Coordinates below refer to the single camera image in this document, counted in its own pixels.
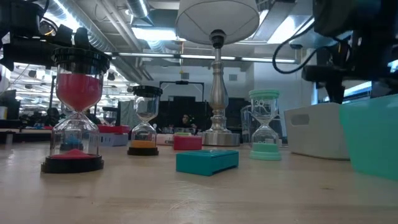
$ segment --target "lamp shade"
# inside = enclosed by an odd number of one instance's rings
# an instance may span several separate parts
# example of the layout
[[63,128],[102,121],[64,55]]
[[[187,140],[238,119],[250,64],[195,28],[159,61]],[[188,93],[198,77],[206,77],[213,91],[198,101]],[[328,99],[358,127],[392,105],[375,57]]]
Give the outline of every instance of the lamp shade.
[[176,34],[197,44],[211,45],[210,34],[222,30],[224,44],[248,38],[259,27],[256,0],[183,0]]

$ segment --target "lamp stem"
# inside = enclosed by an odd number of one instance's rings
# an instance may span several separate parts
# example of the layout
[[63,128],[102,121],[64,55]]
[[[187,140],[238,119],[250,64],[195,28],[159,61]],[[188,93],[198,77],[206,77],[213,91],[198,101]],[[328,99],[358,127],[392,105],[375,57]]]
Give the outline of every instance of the lamp stem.
[[207,133],[231,133],[226,129],[225,108],[228,106],[228,92],[224,83],[224,68],[221,61],[221,49],[216,49],[216,60],[211,64],[213,67],[213,86],[210,92],[210,106],[213,109],[211,117],[211,128]]

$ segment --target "red box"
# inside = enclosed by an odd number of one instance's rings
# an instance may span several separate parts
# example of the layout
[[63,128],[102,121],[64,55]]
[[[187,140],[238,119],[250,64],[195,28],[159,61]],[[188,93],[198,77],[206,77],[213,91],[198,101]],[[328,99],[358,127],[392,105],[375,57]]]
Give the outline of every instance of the red box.
[[201,136],[174,136],[174,150],[201,150]]
[[127,125],[121,125],[121,126],[98,125],[98,129],[100,133],[128,134],[130,132],[130,127]]

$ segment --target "silver lamp base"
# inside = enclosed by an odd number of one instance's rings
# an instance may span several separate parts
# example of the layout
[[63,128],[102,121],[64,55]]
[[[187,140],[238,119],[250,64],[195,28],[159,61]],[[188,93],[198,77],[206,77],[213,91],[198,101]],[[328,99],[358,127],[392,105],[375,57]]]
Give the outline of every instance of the silver lamp base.
[[204,146],[239,146],[240,134],[233,133],[204,133],[202,136]]

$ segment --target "red object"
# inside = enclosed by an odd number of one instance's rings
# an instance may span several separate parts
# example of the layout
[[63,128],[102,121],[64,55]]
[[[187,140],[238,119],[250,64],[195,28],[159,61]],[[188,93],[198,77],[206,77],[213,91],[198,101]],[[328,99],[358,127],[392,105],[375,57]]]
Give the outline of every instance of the red object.
[[80,151],[79,149],[72,149],[72,150],[69,150],[65,154],[54,155],[51,158],[53,158],[53,159],[89,159],[89,158],[94,158],[94,156],[85,154],[84,152]]
[[58,74],[57,97],[76,111],[96,104],[102,95],[102,80],[84,74]]
[[201,137],[175,135],[174,150],[201,150]]
[[130,132],[130,126],[128,125],[121,125],[121,126],[98,125],[98,129],[100,133],[124,134]]

